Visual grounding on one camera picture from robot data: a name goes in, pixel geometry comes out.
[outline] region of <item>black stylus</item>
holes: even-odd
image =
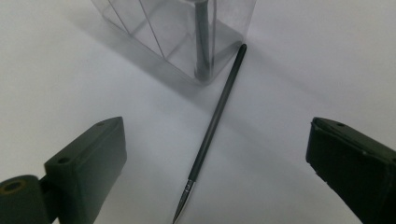
[[[198,155],[195,158],[194,165],[192,166],[192,169],[190,171],[189,181],[187,182],[186,188],[184,188],[183,194],[181,195],[181,199],[178,203],[173,223],[177,221],[178,216],[183,210],[183,207],[186,204],[187,199],[189,198],[192,186],[198,177],[202,164],[204,163],[206,152],[209,150],[210,142],[212,141],[213,135],[215,134],[216,128],[218,127],[222,111],[224,110],[224,106],[227,103],[228,96],[230,95],[231,89],[233,88],[233,83],[235,82],[236,75],[238,75],[238,71],[241,67],[242,61],[244,60],[247,48],[247,45],[243,44],[239,48],[238,54],[236,55],[235,62],[233,63],[233,68],[231,69],[230,75],[228,76],[215,113],[213,114],[212,120],[210,121],[209,127],[207,128],[204,141],[201,144],[201,148],[198,151]]]

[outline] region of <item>white table surface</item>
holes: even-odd
[[[396,148],[396,1],[258,0],[247,56],[179,223],[360,223],[305,162],[310,121]],[[0,1],[0,180],[123,116],[128,161],[96,219],[171,223],[229,64],[207,87],[89,0]]]

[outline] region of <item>black rod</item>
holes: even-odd
[[[197,55],[195,76],[200,81],[208,81],[211,78],[207,3],[208,0],[195,3],[195,44]]]
[[[221,118],[221,114],[224,110],[224,106],[227,103],[228,96],[230,95],[231,89],[233,88],[233,83],[235,82],[236,76],[238,75],[239,68],[241,67],[242,61],[244,60],[245,53],[247,51],[247,45],[243,44],[236,55],[235,62],[233,63],[233,68],[231,69],[230,75],[228,76],[227,82],[224,86],[223,92],[220,96],[218,105],[216,106],[215,113],[213,114],[212,120],[210,121],[209,127],[207,128],[204,141],[201,144],[201,147],[198,151],[198,155],[195,159],[194,165],[190,171],[189,180],[187,182],[186,187],[184,188],[183,194],[181,195],[180,202],[178,203],[177,210],[175,213],[175,217],[173,223],[176,222],[178,216],[183,210],[184,205],[186,204],[187,199],[192,190],[192,186],[196,181],[198,174],[201,170],[202,164],[204,163],[205,156],[207,151],[209,150],[210,143],[212,141],[213,135],[215,134],[216,128],[218,127],[219,120]]]

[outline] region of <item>screw hole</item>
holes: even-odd
[[[25,186],[26,182],[23,179],[14,180],[0,188],[0,195],[12,194],[20,189],[23,189]]]
[[[4,188],[4,191],[12,191],[12,190],[16,190],[18,188],[20,188],[22,186],[22,182],[18,181],[18,182],[14,182],[14,183],[10,183],[9,185],[7,185]]]
[[[60,164],[65,164],[65,163],[67,163],[67,162],[69,162],[69,161],[70,161],[69,158],[61,158],[60,160],[58,160],[58,163],[60,163]]]

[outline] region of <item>transparent acrylic box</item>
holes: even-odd
[[[207,84],[237,52],[256,0],[92,0],[102,15],[190,80]]]

